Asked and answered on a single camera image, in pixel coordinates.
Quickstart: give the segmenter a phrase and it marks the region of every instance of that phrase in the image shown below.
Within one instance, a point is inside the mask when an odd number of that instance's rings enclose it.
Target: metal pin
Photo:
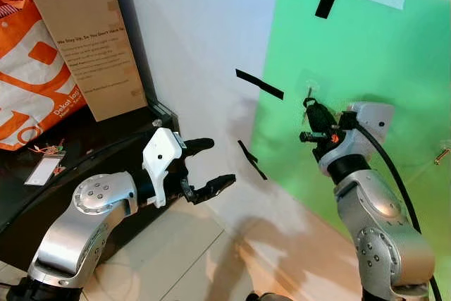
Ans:
[[[446,154],[450,153],[451,149],[450,148],[445,148],[434,160],[434,163],[436,165],[440,165],[440,160],[443,159]]]
[[[312,92],[313,92],[313,89],[312,89],[311,86],[310,86],[310,87],[309,87],[309,91],[307,92],[307,98],[310,98]],[[305,117],[306,117],[306,115],[307,115],[307,108],[305,109],[304,115],[303,115],[303,117],[302,117],[302,125],[305,124]]]

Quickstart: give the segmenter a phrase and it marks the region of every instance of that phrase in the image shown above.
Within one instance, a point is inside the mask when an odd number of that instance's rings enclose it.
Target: green backdrop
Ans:
[[[335,0],[328,19],[314,15],[318,2],[277,0],[264,80],[285,91],[285,99],[261,92],[252,151],[267,175],[348,236],[332,181],[318,170],[312,146],[299,141],[309,129],[302,125],[302,100],[314,83],[314,96],[337,111],[357,100],[393,104],[385,149],[435,250],[444,300],[451,300],[450,159],[433,164],[450,139],[450,2],[405,0],[401,11]],[[371,165],[395,189],[377,155]]]

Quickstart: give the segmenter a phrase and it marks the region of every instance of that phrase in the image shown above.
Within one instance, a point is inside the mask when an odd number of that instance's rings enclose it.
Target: bolt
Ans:
[[[434,163],[436,165],[440,165],[440,160],[443,159],[446,154],[450,153],[451,149],[450,148],[445,148],[434,160]]]
[[[163,126],[163,121],[161,119],[155,119],[154,121],[152,121],[152,125],[154,127],[161,127]]]

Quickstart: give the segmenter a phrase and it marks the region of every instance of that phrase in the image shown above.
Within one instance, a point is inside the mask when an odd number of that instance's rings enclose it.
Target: wires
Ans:
[[[388,169],[392,173],[393,178],[395,179],[396,185],[398,186],[402,198],[406,204],[407,211],[409,212],[410,219],[412,220],[412,225],[415,228],[418,233],[421,233],[420,224],[418,221],[418,218],[416,217],[415,208],[412,204],[412,201],[410,200],[409,193],[407,192],[406,186],[402,182],[401,176],[398,173],[392,159],[388,156],[387,152],[382,148],[381,144],[379,144],[378,140],[371,135],[371,133],[362,125],[360,125],[358,122],[355,125],[355,128],[364,135],[366,139],[376,148],[378,153],[381,155],[384,162],[387,164]],[[440,291],[438,289],[437,281],[435,280],[435,277],[432,276],[431,278],[431,288],[434,294],[435,301],[442,301],[442,296],[440,295]]]
[[[62,177],[64,177],[64,175],[70,173],[72,170],[76,169],[80,164],[82,164],[83,162],[85,162],[86,160],[91,159],[92,157],[95,157],[98,154],[101,154],[102,152],[105,152],[106,150],[119,145],[123,142],[127,142],[139,137],[143,137],[145,136],[147,133],[151,133],[151,135],[154,134],[154,131],[156,130],[156,128],[150,128],[148,130],[142,131],[142,132],[138,132],[138,133],[133,133],[128,135],[127,137],[124,137],[122,139],[119,139],[107,146],[104,146],[102,148],[99,148],[93,152],[90,152],[89,154],[86,154],[84,156],[82,156],[80,159],[78,159],[78,161],[76,161],[72,166],[69,166],[68,168],[66,168],[64,171],[62,171],[61,173],[59,173],[57,176],[54,176],[46,185],[42,186],[42,188],[40,190],[37,190],[30,198],[29,200],[24,203],[24,205],[19,208],[19,210],[17,210],[12,217],[5,222],[1,228],[0,228],[0,235],[6,231],[8,229],[8,227],[14,223],[14,221],[33,203],[35,202],[41,195],[43,195],[52,185],[54,185],[57,181],[59,181]]]

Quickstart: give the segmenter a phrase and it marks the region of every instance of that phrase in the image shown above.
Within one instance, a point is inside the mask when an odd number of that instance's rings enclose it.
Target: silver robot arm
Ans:
[[[142,166],[149,174],[154,192],[151,195],[147,192],[144,199],[127,172],[99,174],[81,182],[69,207],[42,239],[28,269],[29,283],[23,288],[26,290],[16,293],[23,295],[16,297],[13,290],[8,300],[78,300],[109,234],[124,218],[138,211],[138,201],[144,200],[141,207],[154,204],[159,208],[166,204],[163,186],[166,177],[170,179],[169,185],[180,188],[180,195],[188,202],[197,204],[217,196],[235,182],[235,176],[220,176],[195,190],[187,183],[188,171],[183,161],[213,145],[211,139],[183,142],[177,133],[159,128],[143,151]],[[32,296],[37,292],[41,292],[42,298]]]
[[[429,244],[409,223],[405,210],[381,175],[367,160],[373,145],[356,129],[351,118],[382,143],[393,107],[358,102],[343,112],[339,123],[315,99],[304,102],[312,133],[301,133],[313,150],[321,171],[336,187],[338,213],[356,248],[363,300],[424,301],[435,258]]]

